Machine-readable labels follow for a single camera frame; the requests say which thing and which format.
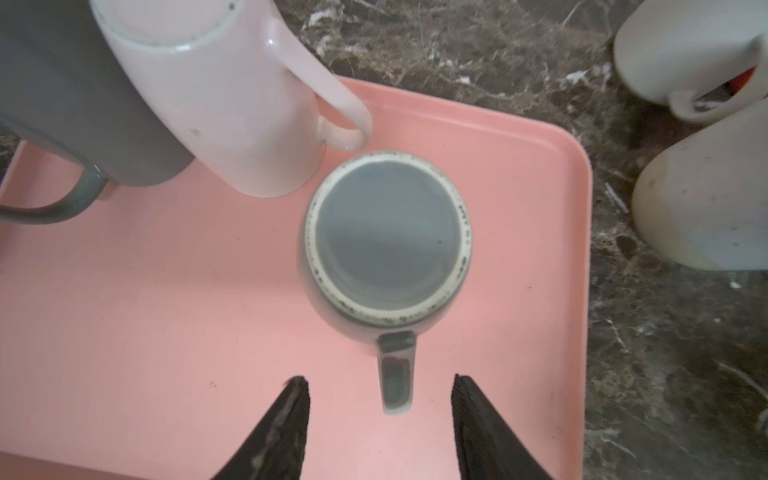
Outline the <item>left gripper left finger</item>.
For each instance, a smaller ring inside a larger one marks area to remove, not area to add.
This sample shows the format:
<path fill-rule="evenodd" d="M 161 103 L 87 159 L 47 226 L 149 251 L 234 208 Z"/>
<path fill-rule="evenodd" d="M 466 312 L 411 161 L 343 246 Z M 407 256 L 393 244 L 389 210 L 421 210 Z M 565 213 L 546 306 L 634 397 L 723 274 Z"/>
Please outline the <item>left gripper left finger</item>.
<path fill-rule="evenodd" d="M 213 479 L 299 479 L 310 414 L 309 384 L 291 377 L 248 437 Z"/>

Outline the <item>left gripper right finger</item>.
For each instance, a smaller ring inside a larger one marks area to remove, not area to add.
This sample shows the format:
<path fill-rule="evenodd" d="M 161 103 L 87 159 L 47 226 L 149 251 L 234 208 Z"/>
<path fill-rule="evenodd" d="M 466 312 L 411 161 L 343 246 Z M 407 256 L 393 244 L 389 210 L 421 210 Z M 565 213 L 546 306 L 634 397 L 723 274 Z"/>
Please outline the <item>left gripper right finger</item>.
<path fill-rule="evenodd" d="M 451 407 L 461 478 L 552 479 L 471 377 L 454 377 Z"/>

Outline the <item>cream speckled mug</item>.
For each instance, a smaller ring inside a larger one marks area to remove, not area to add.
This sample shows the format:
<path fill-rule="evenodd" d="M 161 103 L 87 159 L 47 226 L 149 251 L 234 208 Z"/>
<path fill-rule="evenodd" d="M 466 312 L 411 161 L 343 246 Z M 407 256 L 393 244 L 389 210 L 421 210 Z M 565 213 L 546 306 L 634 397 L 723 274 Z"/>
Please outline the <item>cream speckled mug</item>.
<path fill-rule="evenodd" d="M 767 267 L 767 102 L 679 141 L 643 169 L 631 213 L 660 255 L 701 270 Z"/>

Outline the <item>white mug red inside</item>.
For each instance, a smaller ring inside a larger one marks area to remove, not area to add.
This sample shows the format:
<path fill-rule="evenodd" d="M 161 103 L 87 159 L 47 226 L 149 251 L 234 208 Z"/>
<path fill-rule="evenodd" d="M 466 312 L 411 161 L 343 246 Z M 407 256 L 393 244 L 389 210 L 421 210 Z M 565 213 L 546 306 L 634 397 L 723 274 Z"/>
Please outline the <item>white mug red inside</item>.
<path fill-rule="evenodd" d="M 710 125 L 767 96 L 767 3 L 647 0 L 619 28 L 613 53 L 637 96 L 683 122 Z M 696 109 L 698 98 L 748 70 L 729 100 Z"/>

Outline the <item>small grey mug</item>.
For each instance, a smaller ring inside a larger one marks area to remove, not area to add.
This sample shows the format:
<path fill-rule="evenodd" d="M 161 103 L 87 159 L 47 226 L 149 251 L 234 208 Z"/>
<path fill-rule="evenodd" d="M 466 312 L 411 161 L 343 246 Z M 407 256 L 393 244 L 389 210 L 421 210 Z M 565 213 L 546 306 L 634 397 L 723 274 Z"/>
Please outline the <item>small grey mug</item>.
<path fill-rule="evenodd" d="M 472 250 L 458 189 L 411 154 L 352 158 L 309 201 L 297 253 L 306 295 L 331 328 L 373 349 L 386 414 L 411 408 L 417 339 L 451 308 Z"/>

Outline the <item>pale pink mug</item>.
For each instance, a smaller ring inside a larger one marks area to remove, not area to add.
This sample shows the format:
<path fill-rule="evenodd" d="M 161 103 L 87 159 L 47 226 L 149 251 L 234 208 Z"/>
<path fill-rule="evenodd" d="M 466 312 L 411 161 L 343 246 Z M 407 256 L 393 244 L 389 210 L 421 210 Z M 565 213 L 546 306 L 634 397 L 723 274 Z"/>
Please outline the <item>pale pink mug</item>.
<path fill-rule="evenodd" d="M 257 198 L 289 194 L 327 148 L 358 151 L 373 119 L 271 1 L 94 1 L 126 75 L 216 176 Z"/>

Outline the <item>tall dark grey mug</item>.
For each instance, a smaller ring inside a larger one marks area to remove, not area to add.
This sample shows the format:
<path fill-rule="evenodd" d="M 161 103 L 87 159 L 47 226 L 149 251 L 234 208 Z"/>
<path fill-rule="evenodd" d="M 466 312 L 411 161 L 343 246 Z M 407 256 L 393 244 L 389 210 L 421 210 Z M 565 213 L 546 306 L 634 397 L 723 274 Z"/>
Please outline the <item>tall dark grey mug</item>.
<path fill-rule="evenodd" d="M 2 207 L 12 223 L 69 220 L 111 181 L 153 186 L 194 158 L 132 85 L 86 1 L 2 2 L 1 130 L 82 169 L 54 203 Z"/>

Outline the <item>pink plastic tray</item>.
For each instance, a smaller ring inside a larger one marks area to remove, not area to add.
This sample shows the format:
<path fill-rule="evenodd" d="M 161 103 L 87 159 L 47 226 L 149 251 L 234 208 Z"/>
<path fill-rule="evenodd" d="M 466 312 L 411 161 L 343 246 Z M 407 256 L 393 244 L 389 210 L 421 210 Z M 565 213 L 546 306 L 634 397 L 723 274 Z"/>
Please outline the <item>pink plastic tray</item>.
<path fill-rule="evenodd" d="M 414 401 L 381 407 L 374 351 L 314 311 L 297 267 L 314 184 L 275 199 L 193 163 L 79 216 L 1 228 L 1 452 L 208 479 L 293 376 L 310 388 L 306 479 L 456 479 L 472 377 L 557 479 L 582 475 L 592 169 L 565 130 L 348 79 L 373 150 L 423 157 L 465 200 L 474 248 L 417 344 Z"/>

